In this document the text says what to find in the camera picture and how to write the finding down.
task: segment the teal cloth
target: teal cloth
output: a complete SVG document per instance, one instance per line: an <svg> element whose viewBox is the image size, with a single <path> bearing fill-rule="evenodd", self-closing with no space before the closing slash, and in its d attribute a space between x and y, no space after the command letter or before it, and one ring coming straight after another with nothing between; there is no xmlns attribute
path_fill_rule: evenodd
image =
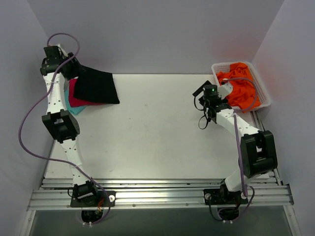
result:
<svg viewBox="0 0 315 236"><path fill-rule="evenodd" d="M79 114L81 111L84 110L84 108L86 108L86 106L80 106L80 107L71 107L70 103L69 103L69 90L66 90L64 92L64 100L65 100L65 106L67 107L67 110L70 111L71 114L73 115L77 115Z"/></svg>

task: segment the metal frame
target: metal frame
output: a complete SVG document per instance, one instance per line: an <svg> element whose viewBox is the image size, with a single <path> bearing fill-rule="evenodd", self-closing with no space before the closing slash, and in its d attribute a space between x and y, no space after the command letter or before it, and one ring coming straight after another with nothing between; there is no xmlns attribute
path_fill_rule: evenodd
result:
<svg viewBox="0 0 315 236"><path fill-rule="evenodd" d="M257 112L251 112L251 116L252 116L252 120L254 122L255 127L262 130L264 126L263 126L261 120L259 119ZM275 178L277 180L277 184L279 186L283 186L283 183L281 181L278 170L275 169L274 173L275 173ZM296 216L294 213L294 207L293 206L283 206L283 208L284 208L284 212L285 212L287 221L289 223L292 235L293 236L300 236L301 231L300 231L300 227L299 227L299 224L297 222L297 219L296 219Z"/></svg>
<svg viewBox="0 0 315 236"><path fill-rule="evenodd" d="M251 112L255 127L262 128L256 112ZM300 231L293 210L293 198L288 185L282 185L278 171L269 173L269 179L256 179L252 207L283 206L294 236ZM112 209L199 208L204 204L203 189L218 188L221 179L96 179L107 190L114 190L116 205ZM21 235L29 235L37 210L81 210L71 208L67 189L72 179L44 179L40 190L33 192Z"/></svg>

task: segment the white table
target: white table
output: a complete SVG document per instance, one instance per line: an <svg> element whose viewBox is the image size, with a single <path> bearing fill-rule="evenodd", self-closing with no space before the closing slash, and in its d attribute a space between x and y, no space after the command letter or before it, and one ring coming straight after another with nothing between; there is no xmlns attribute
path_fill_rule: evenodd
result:
<svg viewBox="0 0 315 236"><path fill-rule="evenodd" d="M114 75L119 105L89 106L76 118L84 168L101 179L225 178L238 166L235 138L203 115L192 93L212 75ZM252 124L249 113L242 117ZM65 159L56 143L51 158ZM46 178L71 178L49 162Z"/></svg>

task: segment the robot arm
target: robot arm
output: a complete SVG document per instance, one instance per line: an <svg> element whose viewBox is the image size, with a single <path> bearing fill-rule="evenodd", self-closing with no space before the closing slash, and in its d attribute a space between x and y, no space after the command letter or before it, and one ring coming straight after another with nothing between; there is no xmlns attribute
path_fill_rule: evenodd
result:
<svg viewBox="0 0 315 236"><path fill-rule="evenodd" d="M245 184L274 170L277 167L277 156L274 137L270 131L261 131L244 121L228 105L225 98L233 90L231 83L222 86L212 85L209 81L204 83L194 94L197 97L202 91L203 96L199 103L204 107L207 122L213 121L221 125L233 136L236 135L234 116L237 120L237 135L239 136L241 155L243 159L243 174ZM222 183L222 198L227 199L231 193L242 191L241 171L238 167L233 174Z"/></svg>
<svg viewBox="0 0 315 236"><path fill-rule="evenodd" d="M77 141L77 136L80 134L79 124L73 115L66 110L62 102L65 77L68 79L74 78L75 71L80 70L81 66L74 58L62 67L57 73L55 81L52 82L57 67L73 54L65 55L64 50L60 46L49 46L44 48L44 50L46 58L40 71L45 80L47 91L49 91L52 83L54 83L54 86L48 95L47 113L42 116L42 121L53 139L60 143L67 160L86 173ZM70 166L70 169L74 186L72 191L73 198L78 201L85 200L87 197L97 198L98 191L96 186L74 166Z"/></svg>

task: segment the white basket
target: white basket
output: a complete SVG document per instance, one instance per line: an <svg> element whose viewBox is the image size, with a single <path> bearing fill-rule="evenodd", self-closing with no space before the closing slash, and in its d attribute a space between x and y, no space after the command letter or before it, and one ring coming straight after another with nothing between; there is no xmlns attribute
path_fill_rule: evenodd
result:
<svg viewBox="0 0 315 236"><path fill-rule="evenodd" d="M217 78L217 73L219 73L220 71L222 71L223 73L230 72L230 65L233 64L233 63L237 63L237 62L239 62L239 61L217 63L217 64L213 64L211 66L212 73L213 73L213 75L215 77L215 81L216 81L216 84L218 86L219 86L219 81L218 81L218 78ZM258 91L259 101L261 103L260 106L255 107L254 109L252 109L252 111L258 110L261 107L268 107L268 106L270 106L270 104L271 104L270 96L267 93L266 87L263 84L260 76L258 75L256 70L254 69L254 66L250 62L247 62L247 61L241 61L241 62L246 64L248 66L249 70L250 70L250 73L251 73L252 78L253 78L254 85L255 85L255 87L257 88L257 91Z"/></svg>

